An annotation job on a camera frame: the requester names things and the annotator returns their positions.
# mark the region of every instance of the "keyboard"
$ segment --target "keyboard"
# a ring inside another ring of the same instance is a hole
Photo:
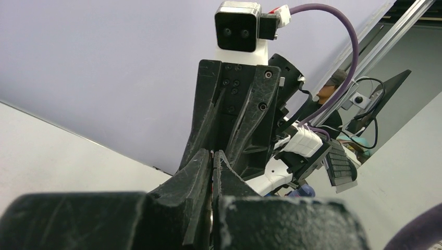
[[[328,143],[332,148],[326,155],[325,161],[331,185],[338,186],[356,180],[356,167],[347,158],[342,145],[333,139]]]

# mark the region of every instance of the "white connector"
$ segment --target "white connector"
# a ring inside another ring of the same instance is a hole
[[[298,127],[298,132],[291,138],[282,151],[293,152],[303,157],[310,158],[322,146],[321,138],[307,127]]]
[[[279,15],[279,25],[278,28],[282,28],[289,24],[291,21],[291,14],[288,5],[283,5],[273,11],[273,13]]]

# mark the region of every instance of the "black cable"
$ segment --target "black cable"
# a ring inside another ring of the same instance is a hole
[[[351,136],[349,136],[346,132],[344,132],[342,130],[341,130],[341,133],[345,134],[348,138],[350,138],[350,140],[353,143],[355,143],[357,146],[360,146],[361,148],[374,149],[376,147],[376,145],[377,145],[378,126],[377,126],[377,119],[376,119],[376,117],[373,118],[373,120],[374,120],[374,143],[373,143],[373,146],[371,146],[371,147],[367,147],[367,146],[364,146],[362,144],[359,144],[357,141],[353,140],[353,138]]]
[[[371,112],[374,111],[374,109],[377,107],[377,105],[384,98],[384,95],[385,95],[385,84],[383,81],[376,79],[376,78],[362,78],[356,82],[360,82],[360,81],[364,81],[364,80],[373,80],[375,82],[378,82],[382,86],[382,93],[380,94],[380,97],[376,100],[376,103],[367,112],[353,117],[352,120],[359,120],[359,119],[364,118],[365,116],[371,114]]]
[[[312,93],[310,93],[310,91],[307,90],[303,90],[302,87],[304,86],[304,82],[300,82],[299,86],[298,86],[298,90],[301,91],[304,94],[308,94],[309,98],[307,99],[307,101],[301,106],[301,108],[299,109],[300,111],[305,109],[311,102],[311,100],[313,99]],[[286,122],[284,122],[277,130],[276,130],[276,134],[280,134],[284,131],[286,131],[299,117],[298,112],[296,112],[295,114],[293,114],[290,119],[288,119]]]

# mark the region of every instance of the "blue object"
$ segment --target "blue object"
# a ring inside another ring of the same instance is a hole
[[[307,185],[304,184],[300,188],[292,191],[288,196],[289,197],[315,197],[316,193],[315,190]]]

